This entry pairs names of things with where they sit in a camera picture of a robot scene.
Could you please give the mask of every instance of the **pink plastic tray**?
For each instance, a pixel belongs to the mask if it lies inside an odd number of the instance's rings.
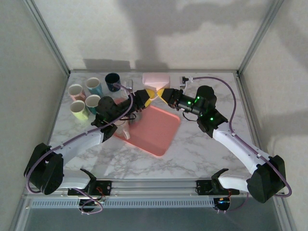
[[[178,116],[149,106],[141,112],[141,120],[129,126],[129,140],[117,137],[155,156],[162,156],[168,150],[179,126]]]

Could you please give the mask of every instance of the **white marble surface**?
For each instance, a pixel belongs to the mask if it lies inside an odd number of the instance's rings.
[[[72,73],[67,88],[74,83],[84,86],[86,79],[98,77],[102,82],[104,95],[118,98],[120,92],[108,91],[104,81],[107,73]],[[125,79],[133,79],[134,91],[142,89],[142,73],[119,73],[122,83]],[[236,132],[245,140],[251,141],[242,103],[235,84],[233,73],[169,73],[171,87],[179,88],[179,76],[214,76],[227,81],[237,98],[237,109],[233,120]],[[186,94],[194,97],[201,85],[212,86],[217,96],[217,109],[226,118],[230,118],[233,99],[228,88],[216,80],[197,80],[189,84]],[[91,115],[88,121],[78,121],[69,111],[72,100],[67,91],[61,104],[59,115],[51,138],[55,146],[78,135],[94,120]],[[65,168],[77,170],[85,168],[98,178],[109,179],[172,179],[172,178],[208,178],[222,168],[233,172],[248,172],[244,165],[222,144],[203,133],[196,122],[189,122],[182,117],[181,111],[169,108],[160,99],[152,105],[162,108],[181,118],[179,130],[171,146],[160,158],[142,151],[118,138],[112,137],[106,142],[88,149],[85,153],[72,159]]]

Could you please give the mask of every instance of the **navy mug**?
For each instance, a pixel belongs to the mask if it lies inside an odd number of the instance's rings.
[[[105,81],[106,81],[107,87],[110,91],[116,92],[116,91],[120,90],[120,88],[117,88],[117,87],[114,86],[114,83],[121,84],[120,76],[117,73],[110,73],[110,74],[106,75]]]

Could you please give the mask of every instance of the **blue cup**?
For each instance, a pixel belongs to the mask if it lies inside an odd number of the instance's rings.
[[[86,86],[92,95],[99,95],[101,97],[103,96],[102,85],[98,78],[89,78],[86,82]]]
[[[116,92],[116,91],[120,90],[120,88],[117,88],[117,87],[114,86],[114,83],[121,84],[120,76],[117,73],[110,73],[110,74],[106,75],[105,81],[106,81],[107,87],[110,91]]]
[[[86,106],[94,115],[96,115],[96,107],[98,106],[98,102],[100,99],[101,97],[99,95],[90,95],[88,98],[86,98]]]

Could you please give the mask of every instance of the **yellow cup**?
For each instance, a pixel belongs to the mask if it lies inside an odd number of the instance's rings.
[[[82,100],[76,100],[72,102],[70,110],[73,115],[79,120],[87,120],[89,118],[89,111],[86,107],[85,102]]]

